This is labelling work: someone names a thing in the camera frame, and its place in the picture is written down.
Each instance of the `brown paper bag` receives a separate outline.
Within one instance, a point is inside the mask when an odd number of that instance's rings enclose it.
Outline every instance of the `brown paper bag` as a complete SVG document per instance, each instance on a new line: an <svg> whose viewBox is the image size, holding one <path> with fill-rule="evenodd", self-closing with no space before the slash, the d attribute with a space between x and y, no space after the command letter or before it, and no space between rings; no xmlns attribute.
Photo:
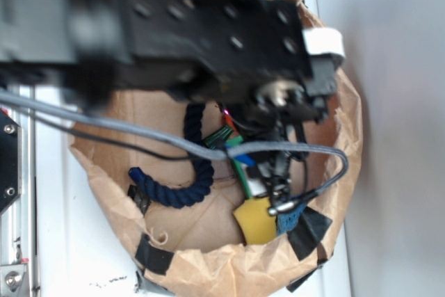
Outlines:
<svg viewBox="0 0 445 297"><path fill-rule="evenodd" d="M297 3L304 26L323 25L301 0L289 1ZM149 268L145 269L148 280L178 296L268 296L332 256L353 194L361 165L362 106L356 90L341 70L337 73L337 83L338 93L330 101L330 119L321 126L308 123L305 129L309 143L345 151L350 169L345 177L309 203L310 208L332 222L321 242L304 257L297 256L287 234L266 245L243 245L241 230L232 212L243 203L244 196L227 162L214 164L214 184L203 202L181 210L153 203L144 217L127 196L131 184L128 170L140 166L165 185L187 187L194 179L189 162L165 162L80 138L73 140L71 151L85 168L98 203L129 254L140 260L148 256L148 252L154 262L165 260L165 268L152 264L156 267L154 270L150 270L150 264L136 260L141 268ZM165 93L116 92L107 116L182 136L185 108L185 104L174 102ZM221 126L215 103L207 104L202 123L203 136ZM130 134L83 125L75 127L170 156L184 154L175 147ZM293 186L298 188L301 173L297 165L292 168ZM319 186L340 168L339 160L334 157L311 154L310 186ZM149 237L149 243L141 255L144 236Z"/></svg>

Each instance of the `navy rope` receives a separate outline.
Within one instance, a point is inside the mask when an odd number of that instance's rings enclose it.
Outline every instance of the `navy rope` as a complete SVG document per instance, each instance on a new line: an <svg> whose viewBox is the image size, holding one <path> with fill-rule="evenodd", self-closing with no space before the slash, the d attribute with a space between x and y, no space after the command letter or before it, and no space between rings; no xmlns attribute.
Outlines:
<svg viewBox="0 0 445 297"><path fill-rule="evenodd" d="M196 144L200 144L202 140L201 119L204 109L205 104L189 104L184 118L184 138ZM188 188L168 188L144 174L139 167L132 168L129 175L151 200L166 207L181 209L202 202L205 195L210 194L210 186L213 184L213 167L210 160L194 159L192 164L196 180Z"/></svg>

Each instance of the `black bracket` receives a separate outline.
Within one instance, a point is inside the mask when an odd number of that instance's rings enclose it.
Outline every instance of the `black bracket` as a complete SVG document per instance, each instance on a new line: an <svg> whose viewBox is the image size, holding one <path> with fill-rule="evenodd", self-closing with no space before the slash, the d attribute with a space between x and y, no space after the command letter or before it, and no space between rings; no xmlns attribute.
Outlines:
<svg viewBox="0 0 445 297"><path fill-rule="evenodd" d="M0 111L0 215L19 197L20 127Z"/></svg>

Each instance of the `gray cable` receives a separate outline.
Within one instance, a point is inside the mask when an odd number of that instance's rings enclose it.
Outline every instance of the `gray cable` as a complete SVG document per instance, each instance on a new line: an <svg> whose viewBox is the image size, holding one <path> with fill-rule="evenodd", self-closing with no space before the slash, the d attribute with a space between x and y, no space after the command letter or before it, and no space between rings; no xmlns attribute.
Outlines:
<svg viewBox="0 0 445 297"><path fill-rule="evenodd" d="M61 107L52 106L51 104L45 104L44 102L35 101L26 97L20 97L15 94L0 90L0 102L22 108L33 109L41 113L56 116L66 120L83 123L85 125L92 125L95 127L101 127L129 134L151 138L156 141L161 141L167 144L179 147L195 156L209 160L225 160L227 155L221 150L209 150L201 147L192 142L186 141L183 138L173 136L163 131L141 127L139 125L133 125L128 122L114 120L112 118L101 118L97 116L85 115L81 113L75 113L68 111Z"/></svg>
<svg viewBox="0 0 445 297"><path fill-rule="evenodd" d="M20 97L15 94L6 92L5 90L0 90L0 102L12 106L18 106L21 108L33 109L41 113L56 116L58 118L63 118L66 120L80 122L86 125L92 125L95 127L102 127L134 134L137 136L151 138L156 141L161 141L177 146L187 152L190 152L191 154L194 154L195 156L199 156L208 160L225 160L227 159L227 157L235 158L243 154L263 151L314 152L339 156L343 162L343 168L332 179L326 181L326 183L316 189L316 192L318 194L322 193L325 189L327 189L338 179L340 179L346 173L349 166L348 157L345 155L345 153L334 147L290 142L251 142L241 144L236 147L230 147L227 149L227 152L224 152L222 150L206 149L183 138L173 136L163 131L133 125L131 123L114 120L112 118L101 118L91 115L85 115L82 113L75 113L61 107L52 106L51 104L45 104L44 102L38 102L26 97Z"/></svg>

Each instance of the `yellow sponge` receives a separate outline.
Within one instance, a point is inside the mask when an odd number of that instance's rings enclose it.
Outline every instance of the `yellow sponge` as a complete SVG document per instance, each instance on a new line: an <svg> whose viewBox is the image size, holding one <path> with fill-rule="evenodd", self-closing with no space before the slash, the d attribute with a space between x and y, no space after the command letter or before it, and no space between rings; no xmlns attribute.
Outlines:
<svg viewBox="0 0 445 297"><path fill-rule="evenodd" d="M268 198L250 198L234 211L248 245L268 243L277 236L275 217L267 212L269 207Z"/></svg>

